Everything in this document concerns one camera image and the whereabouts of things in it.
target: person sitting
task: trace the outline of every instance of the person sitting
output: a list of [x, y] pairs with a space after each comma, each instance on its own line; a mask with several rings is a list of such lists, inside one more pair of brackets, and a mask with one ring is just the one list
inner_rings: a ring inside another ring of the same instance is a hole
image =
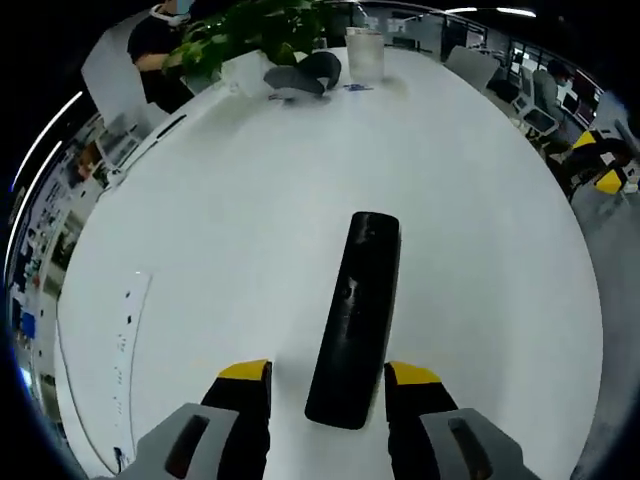
[[[171, 114], [193, 98], [177, 72], [162, 71], [171, 52], [182, 43], [183, 27], [189, 22], [188, 3], [165, 0], [154, 6], [149, 16], [135, 26], [129, 37], [127, 50], [140, 72], [140, 79], [148, 103], [155, 103]], [[169, 70], [179, 68], [180, 56], [169, 60]]]

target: black hair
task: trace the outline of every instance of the black hair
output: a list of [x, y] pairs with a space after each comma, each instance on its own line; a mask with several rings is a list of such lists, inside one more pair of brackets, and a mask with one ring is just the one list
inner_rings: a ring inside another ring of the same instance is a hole
[[547, 65], [547, 71], [556, 78], [571, 77], [571, 72], [569, 71], [569, 69], [565, 67], [563, 63], [560, 63], [558, 60], [551, 60], [549, 62], [549, 65]]

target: black shirt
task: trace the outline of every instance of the black shirt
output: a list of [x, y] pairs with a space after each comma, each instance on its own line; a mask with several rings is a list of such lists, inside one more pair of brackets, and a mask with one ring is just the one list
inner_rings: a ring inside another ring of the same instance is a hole
[[[131, 32], [127, 50], [135, 63], [143, 55], [171, 53], [180, 43], [178, 29], [170, 27], [164, 20], [149, 16]], [[140, 72], [140, 78], [147, 102], [155, 102], [168, 113], [175, 112], [193, 97], [177, 75], [167, 76], [161, 70], [152, 70]]]

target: ceiling light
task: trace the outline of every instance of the ceiling light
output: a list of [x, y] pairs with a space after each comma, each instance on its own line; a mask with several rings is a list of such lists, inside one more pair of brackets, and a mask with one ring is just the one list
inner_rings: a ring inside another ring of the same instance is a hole
[[461, 7], [461, 8], [450, 8], [449, 10], [445, 10], [444, 13], [465, 13], [465, 12], [477, 12], [478, 9], [476, 7]]
[[22, 163], [20, 164], [20, 168], [18, 168], [18, 173], [16, 173], [16, 178], [13, 179], [13, 183], [11, 184], [11, 191], [13, 192], [13, 189], [16, 186], [16, 182], [18, 181], [18, 177], [20, 176], [20, 173], [22, 172], [22, 169], [24, 168], [24, 166], [27, 163], [27, 160], [29, 160], [29, 157], [31, 157], [31, 154], [33, 154], [33, 151], [36, 149], [36, 147], [38, 146], [38, 144], [40, 143], [40, 141], [44, 138], [44, 136], [47, 134], [47, 132], [49, 131], [49, 129], [51, 129], [51, 127], [53, 126], [54, 123], [56, 123], [58, 121], [58, 119], [64, 115], [64, 112], [66, 112], [67, 110], [69, 110], [69, 107], [71, 107], [71, 105], [73, 105], [75, 103], [75, 101], [77, 99], [79, 99], [82, 96], [82, 91], [76, 93], [74, 95], [74, 97], [69, 100], [64, 107], [62, 107], [60, 109], [60, 111], [58, 113], [55, 114], [55, 116], [51, 119], [51, 121], [49, 123], [47, 123], [47, 126], [44, 127], [44, 129], [40, 132], [40, 135], [38, 135], [38, 137], [36, 138], [36, 141], [33, 142], [33, 145], [31, 145], [31, 148], [29, 149], [29, 151], [27, 152], [27, 154], [24, 156], [24, 160], [22, 160]]
[[536, 14], [531, 10], [521, 10], [519, 8], [506, 8], [506, 7], [498, 7], [496, 8], [500, 13], [509, 13], [511, 15], [521, 15], [523, 17], [532, 17], [536, 18]]
[[29, 190], [27, 190], [27, 193], [25, 194], [24, 198], [22, 199], [22, 205], [20, 205], [20, 209], [18, 210], [18, 214], [16, 215], [16, 219], [14, 220], [13, 226], [11, 227], [11, 234], [9, 235], [9, 243], [7, 244], [7, 255], [4, 258], [4, 277], [5, 277], [5, 281], [9, 280], [7, 278], [7, 273], [8, 273], [7, 272], [7, 265], [9, 265], [9, 256], [11, 255], [11, 250], [13, 250], [14, 237], [16, 235], [16, 230], [18, 229], [18, 225], [20, 225], [20, 221], [22, 220], [22, 214], [24, 213], [24, 208], [29, 203], [29, 197], [33, 193], [33, 189], [36, 188], [36, 185], [38, 183], [38, 180], [40, 179], [40, 176], [44, 172], [45, 168], [47, 168], [47, 165], [49, 165], [49, 163], [51, 162], [51, 160], [53, 159], [53, 157], [55, 156], [56, 152], [58, 151], [58, 149], [61, 146], [62, 146], [62, 142], [59, 141], [58, 143], [56, 143], [56, 146], [53, 147], [53, 150], [51, 150], [51, 153], [49, 153], [49, 156], [45, 159], [44, 162], [42, 162], [42, 165], [40, 166], [40, 170], [38, 170], [38, 173], [36, 173], [36, 176], [33, 179], [33, 183], [31, 183], [31, 185], [29, 185]]

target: computer monitor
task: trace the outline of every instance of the computer monitor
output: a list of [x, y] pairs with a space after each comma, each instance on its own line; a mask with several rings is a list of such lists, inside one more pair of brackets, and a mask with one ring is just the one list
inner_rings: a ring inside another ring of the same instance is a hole
[[596, 86], [579, 71], [573, 77], [572, 90], [578, 95], [580, 100], [584, 100], [590, 105], [595, 102]]
[[578, 110], [579, 104], [580, 102], [578, 101], [578, 99], [573, 98], [568, 93], [564, 96], [564, 100], [562, 101], [562, 106], [567, 110], [569, 110], [569, 112], [571, 113], [576, 113], [576, 110]]
[[582, 101], [580, 102], [576, 115], [584, 120], [587, 125], [591, 125], [593, 119], [596, 118], [593, 107], [589, 103]]

